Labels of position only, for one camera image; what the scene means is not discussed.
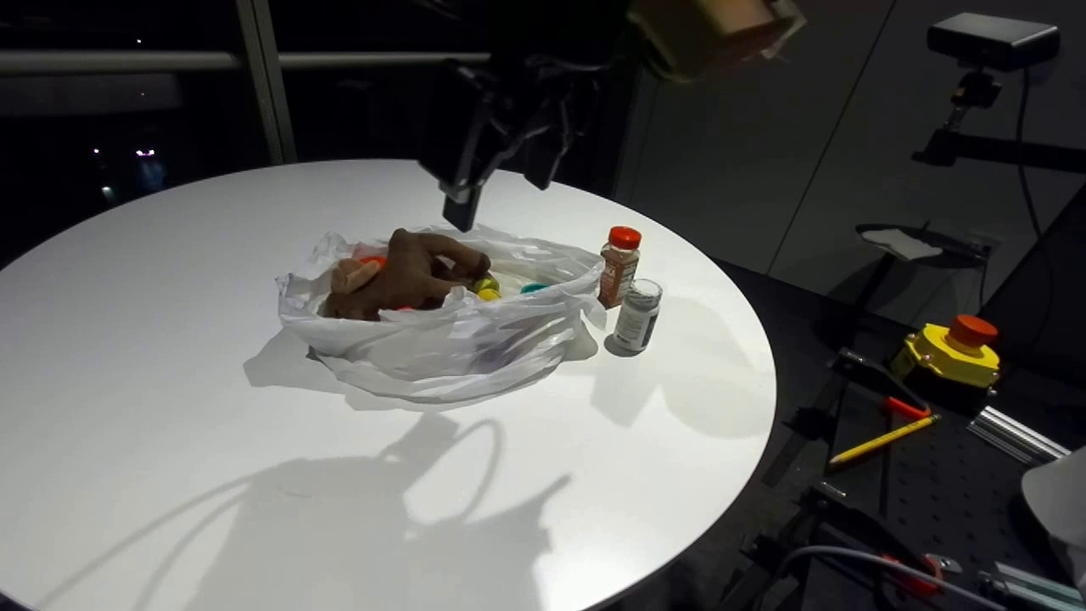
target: cable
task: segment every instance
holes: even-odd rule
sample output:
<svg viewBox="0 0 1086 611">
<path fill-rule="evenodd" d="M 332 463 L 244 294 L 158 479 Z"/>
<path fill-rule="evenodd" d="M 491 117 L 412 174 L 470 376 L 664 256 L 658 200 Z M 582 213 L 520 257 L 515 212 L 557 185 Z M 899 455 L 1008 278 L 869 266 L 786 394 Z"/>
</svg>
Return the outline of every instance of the cable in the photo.
<svg viewBox="0 0 1086 611">
<path fill-rule="evenodd" d="M 1038 208 L 1037 208 L 1033 185 L 1030 185 L 1030 177 L 1026 177 L 1026 161 L 1022 161 L 1022 157 L 1026 157 L 1030 94 L 1033 94 L 1033 80 L 1030 80 L 1030 68 L 1026 68 L 1026 73 L 1022 73 L 1019 120 L 1014 120 L 1014 150 L 1019 150 L 1014 170 L 1019 170 L 1019 188 L 1022 188 L 1026 213 L 1030 213 L 1033 235 L 1037 235 L 1037 249 L 1038 249 L 1038 257 L 1043 257 L 1043 270 L 1046 270 L 1046 314 L 1043 314 L 1043 320 L 1037 324 L 1033 339 L 1030 339 L 1026 351 L 1022 351 L 1022 363 L 1030 363 L 1030 362 L 1037 357 L 1038 339 L 1043 339 L 1046 330 L 1050 330 L 1054 304 L 1057 304 L 1054 256 L 1050 256 L 1050 246 L 1046 246 L 1043 213 L 1038 213 Z"/>
<path fill-rule="evenodd" d="M 802 550 L 795 550 L 795 554 L 786 557 L 786 563 L 776 566 L 776 573 L 786 573 L 788 563 L 795 563 L 795 560 L 802 560 L 802 557 L 848 557 L 848 560 L 865 560 L 865 563 L 875 563 L 875 566 L 884 566 L 884 571 L 899 571 L 899 573 L 911 573 L 911 576 L 918 576 L 918 581 L 938 586 L 938 588 L 944 588 L 944 590 L 951 590 L 951 593 L 957 593 L 957 597 L 964 597 L 964 601 L 974 601 L 978 609 L 1004 611 L 1004 604 L 998 604 L 998 601 L 991 601 L 991 597 L 980 597 L 980 593 L 974 593 L 974 590 L 964 590 L 964 588 L 957 588 L 957 586 L 951 586 L 951 581 L 939 581 L 939 576 L 922 573 L 922 571 L 914 571 L 914 566 L 905 566 L 905 563 L 895 563 L 895 560 L 886 560 L 886 557 L 865 554 L 865 550 L 848 550 L 848 548 L 802 548 Z"/>
<path fill-rule="evenodd" d="M 858 61 L 858 73 L 857 73 L 857 80 L 853 80 L 853 87 L 848 87 L 844 107 L 840 108 L 836 127 L 830 128 L 830 140 L 825 140 L 823 150 L 817 150 L 817 161 L 816 161 L 816 167 L 812 167 L 812 174 L 809 174 L 809 185 L 805 185 L 799 205 L 795 205 L 792 213 L 788 213 L 786 235 L 776 237 L 776 249 L 774 249 L 772 266 L 766 266 L 765 276 L 772 276 L 772 271 L 776 270 L 776 257 L 780 257 L 780 252 L 786 252 L 786 246 L 788 246 L 788 237 L 792 237 L 792 230 L 795 230 L 795 222 L 799 222 L 802 212 L 809 208 L 809 197 L 812 197 L 812 192 L 816 192 L 816 180 L 817 180 L 817 174 L 823 174 L 823 167 L 825 167 L 825 161 L 830 161 L 830 150 L 836 148 L 836 140 L 840 140 L 840 132 L 842 132 L 842 127 L 844 127 L 844 117 L 848 117 L 848 108 L 853 108 L 853 99 L 857 99 L 861 80 L 865 80 L 869 68 L 874 68 L 875 49 L 881 49 L 881 40 L 884 40 L 884 36 L 886 36 L 886 27 L 891 27 L 892 12 L 895 12 L 895 0 L 891 0 L 886 13 L 884 13 L 884 21 L 881 21 L 875 39 L 874 39 L 869 50 L 865 50 L 861 61 Z"/>
</svg>

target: black cable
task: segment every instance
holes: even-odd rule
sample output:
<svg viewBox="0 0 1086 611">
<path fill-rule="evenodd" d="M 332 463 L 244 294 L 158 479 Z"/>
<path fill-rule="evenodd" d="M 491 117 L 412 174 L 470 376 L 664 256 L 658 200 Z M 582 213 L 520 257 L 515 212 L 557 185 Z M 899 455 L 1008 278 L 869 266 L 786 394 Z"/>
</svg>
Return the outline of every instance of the black cable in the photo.
<svg viewBox="0 0 1086 611">
<path fill-rule="evenodd" d="M 1022 200 L 1026 200 L 1026 213 L 1030 213 L 1030 223 L 1033 223 L 1033 235 L 1037 235 L 1037 256 L 1046 270 L 1046 308 L 1043 308 L 1043 320 L 1037 324 L 1033 330 L 1033 339 L 1026 345 L 1022 351 L 1022 363 L 1033 363 L 1037 351 L 1038 351 L 1038 339 L 1046 337 L 1050 330 L 1050 320 L 1054 320 L 1054 304 L 1057 304 L 1057 271 L 1054 271 L 1054 256 L 1050 256 L 1050 242 L 1046 242 L 1046 229 L 1043 229 L 1043 213 L 1037 208 L 1037 197 L 1033 197 L 1033 185 L 1026 177 L 1026 117 L 1030 117 L 1030 94 L 1033 94 L 1033 80 L 1030 80 L 1030 68 L 1022 73 L 1022 99 L 1019 99 L 1019 120 L 1014 120 L 1014 150 L 1019 150 L 1019 188 L 1022 188 Z"/>
<path fill-rule="evenodd" d="M 874 57 L 875 57 L 875 50 L 881 50 L 881 40 L 884 40 L 884 36 L 886 36 L 886 27 L 891 27 L 892 12 L 895 12 L 895 0 L 886 4 L 886 13 L 884 13 L 884 21 L 881 21 L 881 31 L 875 31 L 869 50 L 865 50 L 861 61 L 858 61 L 858 73 L 857 73 L 857 80 L 853 80 L 853 87 L 848 87 L 848 94 L 844 94 L 844 101 L 842 101 L 842 108 L 840 108 L 840 117 L 836 117 L 836 127 L 830 128 L 830 140 L 825 140 L 823 150 L 817 150 L 817 161 L 816 161 L 816 167 L 812 167 L 812 174 L 809 174 L 809 185 L 805 185 L 799 205 L 795 205 L 792 213 L 788 213 L 786 235 L 776 237 L 774 257 L 772 257 L 772 266 L 766 266 L 765 276 L 772 276 L 772 271 L 776 270 L 776 257 L 780 257 L 780 252 L 786 252 L 786 246 L 788 246 L 788 237 L 792 237 L 792 230 L 795 230 L 795 222 L 802 219 L 802 212 L 805 212 L 805 205 L 809 205 L 809 197 L 812 197 L 812 192 L 816 192 L 816 180 L 817 180 L 817 174 L 823 174 L 823 162 L 830 161 L 830 150 L 836 148 L 836 140 L 840 140 L 840 132 L 842 132 L 842 127 L 844 127 L 844 117 L 848 117 L 848 108 L 853 108 L 853 99 L 857 99 L 861 80 L 865 80 L 869 68 L 874 68 Z"/>
</svg>

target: table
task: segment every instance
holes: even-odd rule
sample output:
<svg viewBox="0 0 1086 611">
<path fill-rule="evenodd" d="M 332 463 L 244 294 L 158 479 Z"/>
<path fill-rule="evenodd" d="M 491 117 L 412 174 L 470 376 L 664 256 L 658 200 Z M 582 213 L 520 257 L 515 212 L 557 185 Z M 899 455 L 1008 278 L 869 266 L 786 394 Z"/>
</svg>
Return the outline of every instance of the table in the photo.
<svg viewBox="0 0 1086 611">
<path fill-rule="evenodd" d="M 60 611 L 575 611 L 704 536 L 758 469 L 774 362 L 670 229 L 498 174 L 480 223 L 646 230 L 649 355 L 435 407 L 339 389 L 274 276 L 327 230 L 437 229 L 416 162 L 300 162 L 164 192 L 0 276 L 0 590 Z"/>
</svg>

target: brown food item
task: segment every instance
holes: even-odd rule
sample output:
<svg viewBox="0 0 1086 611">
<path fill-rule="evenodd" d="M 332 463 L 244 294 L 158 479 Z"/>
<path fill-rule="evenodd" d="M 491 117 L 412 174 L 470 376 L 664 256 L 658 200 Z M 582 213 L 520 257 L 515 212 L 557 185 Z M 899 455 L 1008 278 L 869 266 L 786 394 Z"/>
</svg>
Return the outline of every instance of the brown food item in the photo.
<svg viewBox="0 0 1086 611">
<path fill-rule="evenodd" d="M 339 261 L 324 317 L 377 320 L 382 308 L 437 308 L 451 285 L 490 276 L 490 257 L 446 235 L 394 230 L 386 261 Z"/>
</svg>

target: transparent plastic bag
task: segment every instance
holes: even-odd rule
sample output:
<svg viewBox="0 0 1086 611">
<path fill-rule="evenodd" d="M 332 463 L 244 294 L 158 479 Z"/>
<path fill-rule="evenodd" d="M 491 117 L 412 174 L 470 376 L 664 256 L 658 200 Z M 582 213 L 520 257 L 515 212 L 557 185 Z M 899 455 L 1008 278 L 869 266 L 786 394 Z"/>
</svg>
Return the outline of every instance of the transparent plastic bag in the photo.
<svg viewBox="0 0 1086 611">
<path fill-rule="evenodd" d="M 583 324 L 603 326 L 603 308 L 599 306 L 600 256 L 485 229 L 433 235 L 485 252 L 498 282 L 530 278 L 542 288 L 511 297 L 512 285 L 504 282 L 504 300 L 482 304 L 457 285 L 443 308 L 384 308 L 382 324 L 327 320 L 321 306 L 331 297 L 332 266 L 351 256 L 384 252 L 384 246 L 351 246 L 331 235 L 305 270 L 279 278 L 281 326 L 300 334 L 308 355 L 343 383 L 412 400 L 504 394 L 593 346 Z"/>
</svg>

